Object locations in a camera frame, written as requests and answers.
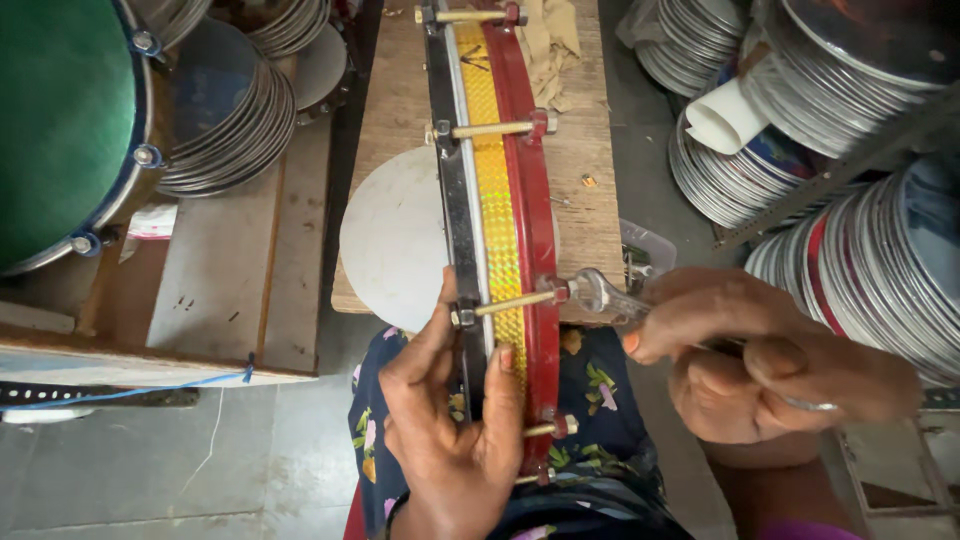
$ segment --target cloth rag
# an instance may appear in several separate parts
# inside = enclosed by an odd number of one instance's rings
[[[560,73],[582,61],[577,38],[577,13],[569,0],[526,0],[526,26],[516,27],[516,38],[530,76],[537,107],[559,112],[573,109],[564,95]]]

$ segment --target hand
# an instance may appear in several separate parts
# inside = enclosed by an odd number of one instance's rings
[[[843,421],[908,416],[920,382],[900,356],[834,335],[789,293],[742,270],[681,268],[649,285],[649,316],[623,338],[642,364],[670,355],[670,397],[687,427],[715,443],[748,444]],[[742,360],[692,347],[747,340]],[[783,396],[836,410],[808,411]]]
[[[483,422],[458,429],[447,409],[453,370],[456,300],[451,267],[433,316],[380,370],[390,409],[384,443],[410,486],[394,518],[394,538],[481,539],[496,527],[523,458],[523,396],[509,348],[497,348],[487,368]]]

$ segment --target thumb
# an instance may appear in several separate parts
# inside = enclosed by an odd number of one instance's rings
[[[837,405],[835,422],[902,418],[915,413],[922,398],[904,358],[836,335],[753,339],[743,359],[751,377],[780,396]]]
[[[487,365],[483,423],[487,459],[492,461],[487,465],[515,476],[523,457],[523,391],[510,346],[497,347]]]

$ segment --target floral print clothing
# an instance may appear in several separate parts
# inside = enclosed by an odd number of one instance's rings
[[[388,413],[377,373],[406,344],[403,331],[381,332],[353,374],[348,419],[368,538],[407,492],[399,464],[377,432]],[[549,461],[557,480],[515,489],[491,540],[689,538],[667,509],[657,451],[637,410],[626,360],[613,329],[561,328],[558,409],[573,414],[580,429],[554,441]],[[454,390],[450,415],[460,422],[464,396]]]

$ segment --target wrench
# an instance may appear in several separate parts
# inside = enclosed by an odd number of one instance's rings
[[[623,323],[642,321],[650,313],[650,305],[614,287],[596,268],[580,270],[572,280],[567,280],[567,287],[570,291],[570,299],[575,300],[583,309],[592,313],[616,313],[626,319]],[[695,347],[742,358],[745,345],[746,341],[743,339],[722,337],[711,339]],[[788,404],[802,410],[826,411],[838,408],[835,404],[814,404],[779,393],[778,395]]]

